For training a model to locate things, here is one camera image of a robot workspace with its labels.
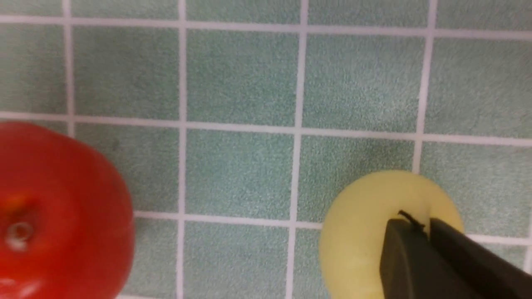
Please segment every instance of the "red tomato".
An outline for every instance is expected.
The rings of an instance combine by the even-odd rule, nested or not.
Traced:
[[[127,187],[103,155],[23,122],[0,122],[0,298],[111,299],[129,275]]]

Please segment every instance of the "red object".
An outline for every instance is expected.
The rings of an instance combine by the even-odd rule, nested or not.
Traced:
[[[0,122],[0,298],[111,299],[129,275],[126,184],[89,146]]]

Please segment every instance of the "grout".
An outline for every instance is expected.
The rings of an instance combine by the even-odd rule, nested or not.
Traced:
[[[26,24],[71,24],[81,26],[117,26],[117,27],[156,27],[179,28],[183,22],[179,20],[149,19],[105,19],[105,18],[62,18],[55,16],[33,15],[0,15],[0,23]],[[265,24],[265,23],[230,23],[230,22],[197,22],[185,21],[188,29],[234,30],[257,32],[299,33],[299,24]],[[343,34],[343,35],[385,35],[385,36],[427,36],[426,28],[376,27],[376,26],[329,26],[308,25],[305,31],[310,34]],[[491,40],[532,40],[532,31],[504,30],[470,30],[470,29],[435,29],[434,37],[442,38],[475,38]]]
[[[43,121],[69,121],[66,114],[44,114],[28,112],[11,112],[0,111],[0,119],[9,120],[43,120]],[[139,118],[121,118],[121,117],[94,117],[88,115],[74,115],[76,123],[95,123],[95,124],[115,124],[122,126],[144,126],[144,127],[162,127],[162,128],[181,128],[200,129],[200,130],[218,130],[233,132],[254,132],[254,133],[271,133],[271,134],[288,134],[295,135],[295,127],[276,127],[276,126],[259,126],[254,124],[235,124],[235,123],[215,123],[215,122],[182,122],[178,120],[155,120]],[[416,138],[415,133],[396,133],[396,132],[377,132],[377,131],[356,131],[341,129],[320,129],[320,128],[301,128],[299,129],[303,136],[330,136],[346,138],[372,138],[372,139],[389,139],[389,140],[409,140]],[[445,135],[445,134],[427,134],[423,133],[424,142],[438,143],[458,143],[473,145],[502,145],[515,147],[532,147],[532,138],[512,138],[512,137],[493,137],[493,136],[472,136],[472,135]]]
[[[115,299],[156,299],[152,297],[139,297],[139,296],[129,296],[129,295],[119,295]]]
[[[506,145],[506,146],[519,146],[519,147],[532,147],[532,138],[521,139],[521,138],[491,137],[491,136],[423,134],[423,141],[476,144],[476,145]]]
[[[530,213],[530,223],[528,227],[528,238],[532,240],[532,212]],[[523,265],[523,270],[528,273],[532,274],[532,244],[527,248],[527,252],[525,254],[525,262]]]
[[[530,238],[500,237],[473,234],[467,236],[477,243],[532,246],[532,239]]]
[[[252,226],[266,226],[266,227],[285,227],[296,229],[314,229],[320,230],[322,223],[306,222],[306,221],[290,221],[290,220],[275,220],[275,219],[257,219],[244,217],[227,217],[214,215],[198,215],[198,214],[179,214],[179,213],[163,213],[163,212],[148,212],[135,211],[135,217],[150,218],[150,219],[164,219],[173,221],[191,221],[191,222],[208,222],[228,225],[252,225]],[[503,236],[488,236],[466,234],[469,238],[477,243],[483,244],[503,244],[503,245],[517,245],[517,246],[532,246],[532,238],[515,238]]]
[[[412,159],[412,172],[419,174],[421,168],[421,151],[423,149],[423,131],[425,129],[425,112],[429,93],[430,63],[434,45],[434,31],[436,28],[436,15],[438,0],[429,0],[427,15],[427,35],[425,37],[425,54],[421,68],[421,83],[419,85],[418,119],[416,122],[414,154]]]
[[[72,41],[72,18],[70,0],[63,0],[63,16],[66,22],[63,24],[64,54],[65,54],[65,85],[66,85],[66,113],[68,115],[68,136],[75,137],[74,126],[74,49]]]
[[[303,126],[303,101],[305,94],[305,63],[309,0],[301,0],[299,49],[297,52],[297,82],[294,115],[294,154],[292,156],[292,184],[290,187],[290,220],[288,228],[288,251],[286,263],[286,299],[294,292],[294,263],[296,247],[297,197],[301,158],[301,127]]]
[[[178,0],[179,11],[179,195],[176,253],[176,298],[184,299],[185,291],[185,197],[187,161],[187,29],[186,0]]]

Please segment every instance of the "green tile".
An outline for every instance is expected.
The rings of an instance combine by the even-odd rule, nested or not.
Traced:
[[[309,0],[309,24],[425,27],[427,0]]]
[[[120,171],[136,210],[177,212],[179,130],[78,124],[76,137]]]
[[[293,126],[298,36],[191,30],[188,118]]]
[[[301,0],[187,1],[187,19],[243,23],[299,23]]]
[[[288,229],[185,225],[185,299],[285,298]]]
[[[467,233],[528,237],[532,148],[425,143],[421,173],[447,191]]]
[[[36,124],[41,127],[45,127],[59,134],[67,135],[68,134],[68,125],[63,121],[44,121],[44,120],[34,120],[30,121],[33,124]]]
[[[436,39],[425,132],[532,138],[532,43]]]
[[[137,218],[135,226],[135,260],[122,293],[158,299],[176,298],[177,223]]]
[[[177,19],[177,0],[71,0],[72,15],[86,18]]]
[[[438,1],[437,26],[488,30],[532,30],[530,0]]]
[[[294,261],[293,299],[325,299],[329,293],[321,278],[318,240],[321,230],[298,229]]]
[[[424,41],[309,36],[303,126],[414,132]]]
[[[504,245],[504,244],[481,244],[486,249],[507,260],[519,269],[525,265],[526,246]]]
[[[75,27],[76,112],[178,119],[178,32]]]
[[[288,219],[293,137],[190,130],[187,213]]]
[[[412,169],[413,142],[303,136],[297,219],[323,222],[354,180],[379,170]]]
[[[66,113],[63,28],[0,24],[0,110]]]
[[[0,14],[62,16],[61,0],[2,0]]]

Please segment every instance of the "tile floor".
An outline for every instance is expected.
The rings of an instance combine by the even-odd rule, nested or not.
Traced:
[[[383,169],[532,270],[528,0],[3,0],[0,36],[0,119],[129,184],[124,298],[327,298],[319,223]]]

